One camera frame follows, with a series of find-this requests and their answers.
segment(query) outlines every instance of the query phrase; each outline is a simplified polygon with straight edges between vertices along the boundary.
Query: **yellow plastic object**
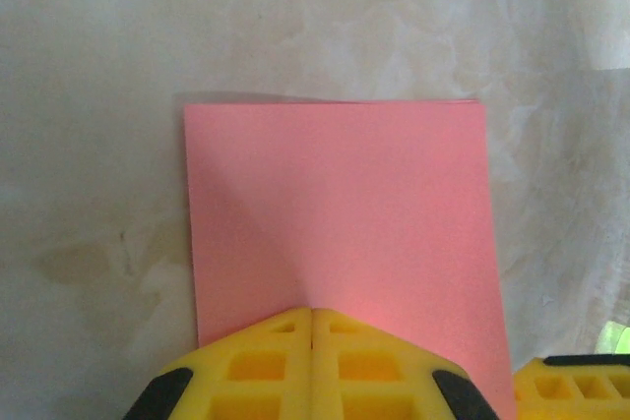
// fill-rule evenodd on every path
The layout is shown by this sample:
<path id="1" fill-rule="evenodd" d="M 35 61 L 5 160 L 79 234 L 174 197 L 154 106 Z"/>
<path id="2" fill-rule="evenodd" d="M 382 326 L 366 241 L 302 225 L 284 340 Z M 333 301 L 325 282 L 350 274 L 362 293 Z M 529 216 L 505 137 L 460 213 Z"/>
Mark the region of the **yellow plastic object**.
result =
<path id="1" fill-rule="evenodd" d="M 166 366 L 194 372 L 169 420 L 307 420 L 311 310 L 295 309 Z"/>
<path id="2" fill-rule="evenodd" d="M 313 311 L 313 420 L 454 419 L 432 378 L 466 372 L 331 310 Z"/>
<path id="3" fill-rule="evenodd" d="M 549 366 L 535 359 L 514 376 L 514 385 L 519 420 L 630 419 L 628 366 Z"/>

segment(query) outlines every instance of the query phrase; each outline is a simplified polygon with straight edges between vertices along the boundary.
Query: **pink paper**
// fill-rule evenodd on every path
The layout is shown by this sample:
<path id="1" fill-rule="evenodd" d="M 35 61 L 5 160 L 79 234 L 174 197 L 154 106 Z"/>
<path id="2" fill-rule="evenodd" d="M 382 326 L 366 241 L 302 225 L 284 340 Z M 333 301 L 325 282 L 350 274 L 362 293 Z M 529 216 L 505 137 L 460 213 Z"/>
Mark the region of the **pink paper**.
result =
<path id="1" fill-rule="evenodd" d="M 482 105 L 195 104 L 185 125 L 200 344 L 332 308 L 515 418 Z"/>

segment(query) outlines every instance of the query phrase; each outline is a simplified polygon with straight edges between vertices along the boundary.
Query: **paper sheet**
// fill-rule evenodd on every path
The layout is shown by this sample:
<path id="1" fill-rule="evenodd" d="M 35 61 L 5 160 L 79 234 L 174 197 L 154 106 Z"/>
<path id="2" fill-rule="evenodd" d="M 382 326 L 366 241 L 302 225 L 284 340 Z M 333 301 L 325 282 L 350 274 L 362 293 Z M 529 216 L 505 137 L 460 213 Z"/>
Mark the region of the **paper sheet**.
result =
<path id="1" fill-rule="evenodd" d="M 332 308 L 515 417 L 482 105 L 192 104 L 185 132 L 200 344 Z"/>

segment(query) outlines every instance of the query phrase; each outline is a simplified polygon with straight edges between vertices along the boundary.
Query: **pink sticky note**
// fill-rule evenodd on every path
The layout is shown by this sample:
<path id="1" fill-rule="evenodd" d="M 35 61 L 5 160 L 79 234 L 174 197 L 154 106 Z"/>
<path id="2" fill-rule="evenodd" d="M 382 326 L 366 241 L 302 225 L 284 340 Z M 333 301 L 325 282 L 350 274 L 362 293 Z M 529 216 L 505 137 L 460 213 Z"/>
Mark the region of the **pink sticky note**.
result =
<path id="1" fill-rule="evenodd" d="M 195 104 L 185 127 L 200 344 L 332 308 L 515 418 L 482 105 Z"/>

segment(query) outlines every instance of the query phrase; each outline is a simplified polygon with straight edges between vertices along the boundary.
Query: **black rubber corner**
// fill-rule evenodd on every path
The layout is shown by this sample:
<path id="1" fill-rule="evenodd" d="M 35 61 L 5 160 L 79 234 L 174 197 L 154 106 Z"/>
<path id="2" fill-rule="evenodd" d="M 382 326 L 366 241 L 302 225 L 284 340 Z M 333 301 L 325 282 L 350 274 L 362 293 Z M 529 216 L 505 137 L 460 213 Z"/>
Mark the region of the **black rubber corner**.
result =
<path id="1" fill-rule="evenodd" d="M 456 420 L 499 420 L 472 381 L 443 370 L 433 371 L 433 380 Z"/>
<path id="2" fill-rule="evenodd" d="M 547 366 L 628 366 L 630 354 L 571 354 L 549 356 L 542 360 Z"/>
<path id="3" fill-rule="evenodd" d="M 193 378 L 188 368 L 177 368 L 154 378 L 123 420 L 167 420 Z"/>

